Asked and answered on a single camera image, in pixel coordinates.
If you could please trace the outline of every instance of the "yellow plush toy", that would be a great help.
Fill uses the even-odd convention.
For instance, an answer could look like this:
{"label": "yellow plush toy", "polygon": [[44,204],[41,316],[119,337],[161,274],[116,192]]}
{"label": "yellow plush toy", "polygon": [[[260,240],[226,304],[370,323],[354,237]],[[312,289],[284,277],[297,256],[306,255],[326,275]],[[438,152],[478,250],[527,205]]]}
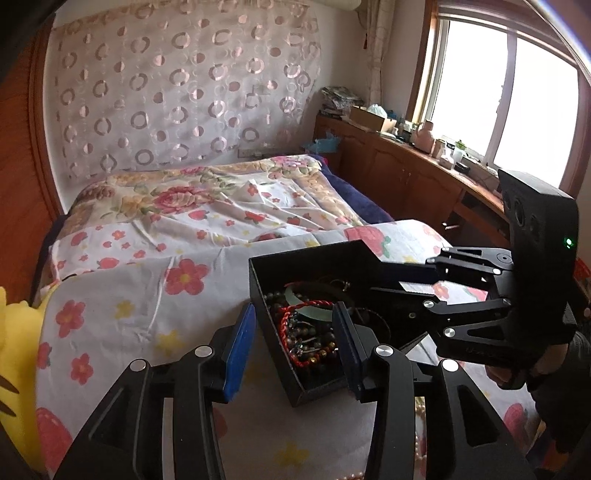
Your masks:
{"label": "yellow plush toy", "polygon": [[53,289],[38,309],[6,305],[0,287],[0,421],[28,465],[45,471],[35,419],[35,368],[41,325]]}

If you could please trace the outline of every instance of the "window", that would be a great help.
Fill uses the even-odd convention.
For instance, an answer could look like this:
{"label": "window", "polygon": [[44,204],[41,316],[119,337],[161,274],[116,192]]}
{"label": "window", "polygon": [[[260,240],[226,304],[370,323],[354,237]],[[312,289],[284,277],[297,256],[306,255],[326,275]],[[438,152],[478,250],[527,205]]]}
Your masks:
{"label": "window", "polygon": [[440,20],[426,118],[435,136],[462,140],[483,163],[558,187],[577,121],[578,71],[522,36]]}

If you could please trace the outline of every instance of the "cardboard box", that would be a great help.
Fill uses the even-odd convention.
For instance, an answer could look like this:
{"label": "cardboard box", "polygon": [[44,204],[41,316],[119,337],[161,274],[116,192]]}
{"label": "cardboard box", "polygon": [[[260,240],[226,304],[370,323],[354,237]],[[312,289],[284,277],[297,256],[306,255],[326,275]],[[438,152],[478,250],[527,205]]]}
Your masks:
{"label": "cardboard box", "polygon": [[297,372],[281,344],[276,321],[264,296],[284,291],[285,285],[295,281],[316,281],[327,275],[350,282],[347,295],[356,306],[365,306],[389,320],[393,347],[407,353],[426,333],[424,328],[409,320],[408,312],[400,313],[395,300],[370,287],[392,287],[392,268],[395,264],[381,262],[361,240],[322,245],[253,257],[249,260],[251,301],[269,353],[292,406],[324,397],[346,386],[340,362],[328,365],[325,372],[303,375]]}
{"label": "cardboard box", "polygon": [[396,120],[382,118],[358,106],[351,107],[349,120],[353,124],[360,125],[372,132],[387,132],[396,126]]}

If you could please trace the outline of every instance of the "cabinet door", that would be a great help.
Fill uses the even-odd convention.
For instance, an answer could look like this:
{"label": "cabinet door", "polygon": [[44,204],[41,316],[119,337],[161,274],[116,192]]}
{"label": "cabinet door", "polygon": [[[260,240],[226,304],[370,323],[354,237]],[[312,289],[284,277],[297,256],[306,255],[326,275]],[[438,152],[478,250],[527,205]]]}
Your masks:
{"label": "cabinet door", "polygon": [[367,195],[367,174],[374,160],[375,150],[368,148],[357,136],[343,135],[340,141],[340,177]]}
{"label": "cabinet door", "polygon": [[395,220],[404,211],[410,171],[406,165],[392,154],[376,151],[374,162],[367,175],[367,196],[386,210]]}
{"label": "cabinet door", "polygon": [[444,232],[443,222],[453,211],[462,188],[449,181],[448,173],[429,165],[416,171],[408,185],[404,202],[404,217],[420,220],[439,233]]}

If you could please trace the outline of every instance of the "black box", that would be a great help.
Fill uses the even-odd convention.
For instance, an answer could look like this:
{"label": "black box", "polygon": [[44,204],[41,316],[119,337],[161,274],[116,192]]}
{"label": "black box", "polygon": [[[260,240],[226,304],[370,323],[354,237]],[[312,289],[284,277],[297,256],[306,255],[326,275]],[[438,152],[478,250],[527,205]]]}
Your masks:
{"label": "black box", "polygon": [[283,290],[288,283],[336,276],[351,283],[348,294],[356,304],[366,305],[388,321],[392,332],[390,344],[407,353],[425,337],[424,328],[410,320],[408,314],[395,309],[387,294],[369,289],[401,288],[399,283],[390,280],[394,277],[395,266],[380,261],[361,240],[263,255],[249,260],[250,293],[256,318],[292,406],[345,387],[345,376],[340,364],[337,364],[320,375],[300,378],[281,344],[264,295]]}

